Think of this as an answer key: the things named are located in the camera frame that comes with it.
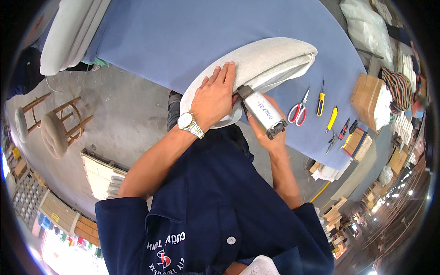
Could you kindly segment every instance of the red and white logo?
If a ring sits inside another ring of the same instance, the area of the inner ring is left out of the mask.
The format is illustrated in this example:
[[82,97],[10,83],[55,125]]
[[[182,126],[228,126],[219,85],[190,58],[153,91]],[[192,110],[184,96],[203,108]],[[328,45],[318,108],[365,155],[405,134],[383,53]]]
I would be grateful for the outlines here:
[[162,268],[166,268],[171,264],[171,258],[168,256],[165,256],[165,249],[162,249],[158,252],[158,257],[161,259],[161,262],[158,263],[158,265],[163,265]]

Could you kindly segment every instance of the striped fabric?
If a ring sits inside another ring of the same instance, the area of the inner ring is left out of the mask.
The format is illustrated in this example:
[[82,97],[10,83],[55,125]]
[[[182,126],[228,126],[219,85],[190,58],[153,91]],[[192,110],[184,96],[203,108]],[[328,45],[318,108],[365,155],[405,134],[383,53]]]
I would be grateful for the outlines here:
[[412,91],[408,78],[400,73],[395,73],[387,68],[381,68],[382,79],[391,92],[392,102],[390,109],[393,113],[399,113],[411,109]]

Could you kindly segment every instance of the blue tabletop cover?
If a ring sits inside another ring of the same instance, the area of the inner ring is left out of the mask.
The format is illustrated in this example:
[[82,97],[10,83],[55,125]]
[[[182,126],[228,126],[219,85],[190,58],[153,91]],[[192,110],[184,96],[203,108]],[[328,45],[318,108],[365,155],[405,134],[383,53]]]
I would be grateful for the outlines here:
[[[286,144],[329,167],[343,168],[349,160],[343,150],[337,151],[343,141],[326,154],[332,134],[325,129],[334,106],[339,109],[333,125],[336,134],[348,118],[357,119],[350,96],[365,68],[348,36],[319,0],[112,0],[83,60],[97,56],[184,93],[215,60],[268,37],[291,37],[318,49],[315,63],[304,76],[268,92],[287,114],[312,85],[307,118],[300,127],[287,127]],[[325,105],[318,117],[323,75]]]

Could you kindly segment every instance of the yellow screwdriver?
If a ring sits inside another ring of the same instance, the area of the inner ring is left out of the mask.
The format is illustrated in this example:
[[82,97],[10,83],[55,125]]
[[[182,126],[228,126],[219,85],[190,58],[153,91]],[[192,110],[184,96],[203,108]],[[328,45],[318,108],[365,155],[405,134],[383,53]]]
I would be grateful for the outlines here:
[[337,116],[337,107],[335,106],[335,107],[333,108],[333,112],[332,112],[332,114],[331,114],[329,124],[327,124],[326,133],[327,133],[329,130],[331,130],[331,128],[333,127],[333,123],[334,123],[334,121],[335,121],[335,119],[336,119],[336,116]]
[[324,76],[323,76],[323,87],[321,88],[321,93],[319,94],[318,111],[316,115],[320,117],[323,114],[324,109]]

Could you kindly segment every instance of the hand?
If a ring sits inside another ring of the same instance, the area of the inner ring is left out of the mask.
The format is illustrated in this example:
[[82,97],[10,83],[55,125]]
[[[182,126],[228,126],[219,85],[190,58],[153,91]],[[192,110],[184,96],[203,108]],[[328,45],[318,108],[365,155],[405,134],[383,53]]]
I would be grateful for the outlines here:
[[232,96],[235,81],[235,63],[226,62],[222,69],[217,66],[213,75],[205,77],[195,91],[190,113],[200,128],[206,132],[232,112],[232,106],[239,95]]
[[[287,121],[286,116],[278,107],[278,104],[276,103],[275,99],[265,94],[263,94],[263,96],[272,104],[272,106],[279,112],[279,114],[284,118],[284,120]],[[286,131],[278,133],[277,135],[274,136],[273,140],[270,140],[266,135],[266,132],[262,129],[260,124],[258,124],[255,118],[252,117],[250,112],[248,112],[247,114],[249,118],[249,124],[252,127],[255,136],[257,137],[258,143],[264,149],[269,151],[270,154],[286,150],[286,146],[284,145],[286,142]]]

